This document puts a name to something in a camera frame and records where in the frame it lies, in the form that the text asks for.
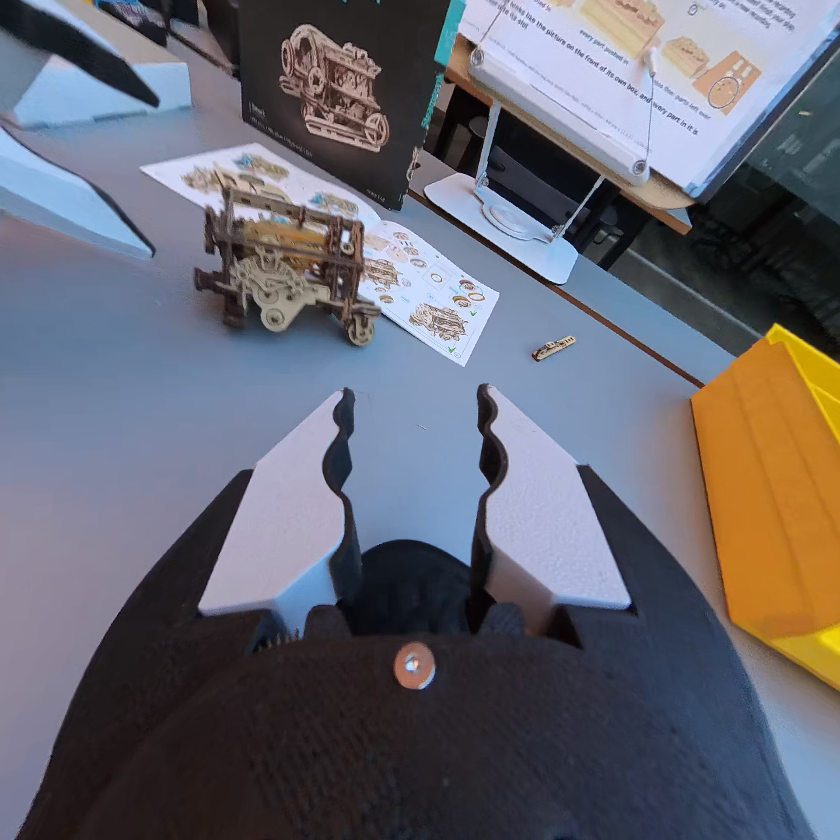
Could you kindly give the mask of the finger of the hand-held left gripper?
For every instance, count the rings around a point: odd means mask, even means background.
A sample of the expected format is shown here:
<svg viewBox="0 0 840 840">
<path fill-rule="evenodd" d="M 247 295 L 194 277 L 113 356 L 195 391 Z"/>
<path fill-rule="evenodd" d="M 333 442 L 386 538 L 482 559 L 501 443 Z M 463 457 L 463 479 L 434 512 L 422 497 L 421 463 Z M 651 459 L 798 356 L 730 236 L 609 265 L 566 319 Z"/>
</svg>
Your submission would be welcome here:
<svg viewBox="0 0 840 840">
<path fill-rule="evenodd" d="M 30 150 L 1 129 L 1 208 L 101 248 L 151 259 L 155 247 L 98 186 Z"/>
<path fill-rule="evenodd" d="M 159 107 L 154 91 L 103 38 L 56 9 L 54 3 L 2 1 L 2 30 L 29 49 L 58 56 L 107 87 Z"/>
</svg>

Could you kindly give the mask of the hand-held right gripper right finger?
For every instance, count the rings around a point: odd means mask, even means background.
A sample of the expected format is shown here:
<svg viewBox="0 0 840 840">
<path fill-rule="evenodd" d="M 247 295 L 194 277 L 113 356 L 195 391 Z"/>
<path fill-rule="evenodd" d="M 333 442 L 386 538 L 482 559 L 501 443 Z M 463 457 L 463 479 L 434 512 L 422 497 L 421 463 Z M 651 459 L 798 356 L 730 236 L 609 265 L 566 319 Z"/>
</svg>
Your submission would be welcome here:
<svg viewBox="0 0 840 840">
<path fill-rule="evenodd" d="M 482 436 L 472 585 L 544 635 L 566 606 L 625 611 L 631 596 L 575 459 L 495 386 L 477 392 Z"/>
</svg>

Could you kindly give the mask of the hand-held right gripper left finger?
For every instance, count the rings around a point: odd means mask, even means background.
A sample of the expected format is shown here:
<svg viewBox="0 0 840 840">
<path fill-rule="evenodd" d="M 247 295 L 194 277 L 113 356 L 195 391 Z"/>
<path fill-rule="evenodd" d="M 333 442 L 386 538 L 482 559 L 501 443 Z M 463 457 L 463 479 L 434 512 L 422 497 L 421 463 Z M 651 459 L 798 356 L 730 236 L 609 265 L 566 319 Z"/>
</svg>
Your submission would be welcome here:
<svg viewBox="0 0 840 840">
<path fill-rule="evenodd" d="M 335 392 L 254 467 L 198 611 L 266 610 L 304 621 L 315 606 L 349 602 L 361 549 L 343 485 L 352 471 L 354 393 Z"/>
</svg>

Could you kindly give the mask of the black model packaging box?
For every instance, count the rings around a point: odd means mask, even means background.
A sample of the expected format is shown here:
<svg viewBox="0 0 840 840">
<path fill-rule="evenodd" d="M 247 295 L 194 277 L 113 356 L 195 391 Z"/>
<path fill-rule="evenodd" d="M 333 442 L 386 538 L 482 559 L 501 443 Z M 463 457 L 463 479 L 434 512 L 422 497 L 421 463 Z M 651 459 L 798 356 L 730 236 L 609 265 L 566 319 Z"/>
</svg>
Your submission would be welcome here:
<svg viewBox="0 0 840 840">
<path fill-rule="evenodd" d="M 402 208 L 466 2 L 238 4 L 243 119 Z"/>
</svg>

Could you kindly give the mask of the printed instruction sheet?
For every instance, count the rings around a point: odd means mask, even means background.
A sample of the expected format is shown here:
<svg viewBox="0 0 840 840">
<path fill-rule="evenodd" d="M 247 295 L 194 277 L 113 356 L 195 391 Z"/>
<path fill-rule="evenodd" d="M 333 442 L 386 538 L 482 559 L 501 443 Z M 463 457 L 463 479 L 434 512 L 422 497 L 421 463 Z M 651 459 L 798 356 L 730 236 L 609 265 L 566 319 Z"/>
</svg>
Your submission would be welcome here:
<svg viewBox="0 0 840 840">
<path fill-rule="evenodd" d="M 838 1 L 470 1 L 469 74 L 630 183 L 697 197 L 838 36 Z"/>
</svg>

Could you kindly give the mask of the wooden mechanical model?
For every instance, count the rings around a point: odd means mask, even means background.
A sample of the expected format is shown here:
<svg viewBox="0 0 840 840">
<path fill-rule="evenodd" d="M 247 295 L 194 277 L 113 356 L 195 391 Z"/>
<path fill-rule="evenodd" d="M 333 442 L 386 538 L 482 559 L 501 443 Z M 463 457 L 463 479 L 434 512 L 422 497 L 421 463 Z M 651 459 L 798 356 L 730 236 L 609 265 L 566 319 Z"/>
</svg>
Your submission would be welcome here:
<svg viewBox="0 0 840 840">
<path fill-rule="evenodd" d="M 220 270 L 194 269 L 198 291 L 224 300 L 223 323 L 245 324 L 249 304 L 263 325 L 287 330 L 306 307 L 333 315 L 358 347 L 375 336 L 381 308 L 360 294 L 364 225 L 269 195 L 222 188 L 223 209 L 205 208 L 204 249 Z"/>
</svg>

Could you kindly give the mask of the white book stand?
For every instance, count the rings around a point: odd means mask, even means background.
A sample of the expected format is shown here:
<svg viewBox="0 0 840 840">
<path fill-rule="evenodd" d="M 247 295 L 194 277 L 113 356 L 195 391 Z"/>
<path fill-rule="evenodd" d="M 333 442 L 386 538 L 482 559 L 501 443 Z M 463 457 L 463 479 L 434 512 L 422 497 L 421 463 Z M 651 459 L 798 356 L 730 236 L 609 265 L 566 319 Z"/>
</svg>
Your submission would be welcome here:
<svg viewBox="0 0 840 840">
<path fill-rule="evenodd" d="M 616 198 L 650 178 L 649 153 L 633 151 L 517 77 L 486 49 L 458 36 L 447 67 L 459 90 L 489 103 L 478 138 L 473 175 L 457 172 L 423 188 L 427 200 L 515 261 L 555 285 L 563 285 L 577 256 L 603 226 Z M 552 155 L 593 174 L 574 199 L 534 171 L 549 160 L 540 147 L 517 157 L 503 149 L 501 121 L 526 126 Z"/>
</svg>

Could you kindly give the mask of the yellow plastic bin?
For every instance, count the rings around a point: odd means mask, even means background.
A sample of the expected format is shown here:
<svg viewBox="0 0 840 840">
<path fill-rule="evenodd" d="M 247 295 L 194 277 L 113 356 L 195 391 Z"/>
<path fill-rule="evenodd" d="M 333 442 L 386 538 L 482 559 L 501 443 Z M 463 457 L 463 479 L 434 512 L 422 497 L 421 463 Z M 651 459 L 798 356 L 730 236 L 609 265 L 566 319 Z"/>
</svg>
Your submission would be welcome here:
<svg viewBox="0 0 840 840">
<path fill-rule="evenodd" d="M 690 405 L 731 623 L 838 690 L 838 363 L 774 324 Z"/>
</svg>

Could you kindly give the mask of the model instruction booklet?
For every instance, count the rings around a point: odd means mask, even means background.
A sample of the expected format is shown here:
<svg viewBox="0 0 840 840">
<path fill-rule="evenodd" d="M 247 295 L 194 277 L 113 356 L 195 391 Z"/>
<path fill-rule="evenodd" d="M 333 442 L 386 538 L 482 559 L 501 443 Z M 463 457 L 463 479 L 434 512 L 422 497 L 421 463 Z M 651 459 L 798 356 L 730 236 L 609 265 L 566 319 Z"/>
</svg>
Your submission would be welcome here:
<svg viewBox="0 0 840 840">
<path fill-rule="evenodd" d="M 437 352 L 465 366 L 499 295 L 414 231 L 384 220 L 348 188 L 309 173 L 259 143 L 145 164 L 142 173 L 219 211 L 223 186 L 242 187 L 364 225 L 361 294 Z"/>
</svg>

